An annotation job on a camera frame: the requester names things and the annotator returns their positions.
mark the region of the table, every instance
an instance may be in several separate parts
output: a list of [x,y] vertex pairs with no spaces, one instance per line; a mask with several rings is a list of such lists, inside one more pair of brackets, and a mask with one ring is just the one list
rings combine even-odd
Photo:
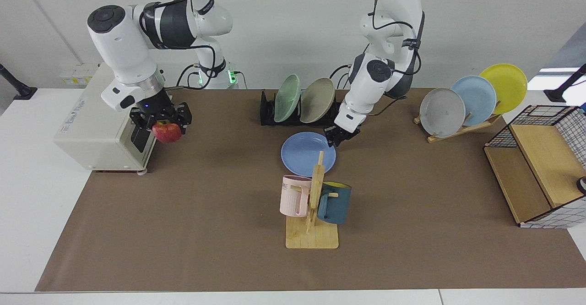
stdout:
[[[0,134],[0,183],[4,190],[0,194],[0,291],[6,293],[30,293],[34,290],[53,246],[75,205],[89,171],[79,167],[73,159],[61,152],[51,139],[63,121],[81,90],[40,89],[31,101],[14,102],[0,117],[0,128],[12,130]],[[526,101],[545,103],[541,93],[530,93]],[[22,176],[30,181],[19,182]],[[578,226],[570,231],[582,254],[586,253],[586,228]],[[293,301],[300,293],[132,293],[132,294],[0,294],[0,303],[55,303],[63,301],[96,301],[117,303],[122,300],[152,301],[157,299],[201,300],[207,303],[230,303],[238,297],[241,303],[268,299],[277,294],[282,302]],[[421,304],[439,304],[438,290],[379,291],[379,292],[301,292],[312,299],[331,300],[337,295],[341,303],[352,303],[357,299],[371,303],[410,303],[413,299]],[[586,297],[586,289],[571,290],[441,290],[444,304],[458,304],[471,300],[481,304],[488,299],[500,303],[515,303],[515,297],[533,303],[548,303],[548,297],[559,303],[579,304]]]

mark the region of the dark blue mug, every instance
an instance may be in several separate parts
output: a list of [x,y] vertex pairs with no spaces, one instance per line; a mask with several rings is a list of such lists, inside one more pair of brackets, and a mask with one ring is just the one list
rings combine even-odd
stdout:
[[342,224],[346,221],[352,187],[339,182],[324,181],[318,207],[320,220]]

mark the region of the grid pattern panel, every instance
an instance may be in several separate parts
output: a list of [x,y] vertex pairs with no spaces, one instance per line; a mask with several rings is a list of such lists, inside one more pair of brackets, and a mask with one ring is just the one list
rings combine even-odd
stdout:
[[586,222],[586,197],[567,203],[548,213],[521,224],[523,228],[565,229]]
[[581,109],[576,109],[558,124],[555,124],[559,133],[568,143],[569,147],[586,168],[586,115]]
[[551,126],[558,123],[563,116],[575,109],[575,107],[568,106],[530,105],[523,109],[509,125],[496,134],[485,146],[517,148],[519,145],[517,145],[509,128],[511,124]]

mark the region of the caster wheel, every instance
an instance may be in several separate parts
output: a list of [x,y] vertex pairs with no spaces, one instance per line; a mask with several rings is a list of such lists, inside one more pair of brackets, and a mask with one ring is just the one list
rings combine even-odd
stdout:
[[586,195],[586,176],[580,178],[576,184],[578,186],[578,189],[582,192],[582,194]]

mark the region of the white wall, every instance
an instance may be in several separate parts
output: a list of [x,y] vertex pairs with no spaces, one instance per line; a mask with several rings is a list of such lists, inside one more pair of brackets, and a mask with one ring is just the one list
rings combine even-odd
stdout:
[[[24,82],[42,86],[40,78],[50,79],[45,85],[54,86],[58,63],[75,63],[76,57],[100,62],[86,31],[87,15],[96,7],[156,0],[35,0],[40,9],[33,0],[8,0],[9,6],[2,1],[0,60],[8,60],[4,64],[22,73]],[[366,44],[358,21],[372,9],[372,0],[216,2],[234,17],[232,33],[219,38],[226,56],[250,86],[266,88],[280,86],[290,73],[307,86],[352,62]],[[423,69],[414,86],[437,87],[500,62],[518,65],[531,78],[584,23],[586,0],[423,0],[423,6]],[[39,22],[38,15],[47,18]],[[162,56],[193,62],[189,52]],[[31,64],[34,71],[27,68]]]

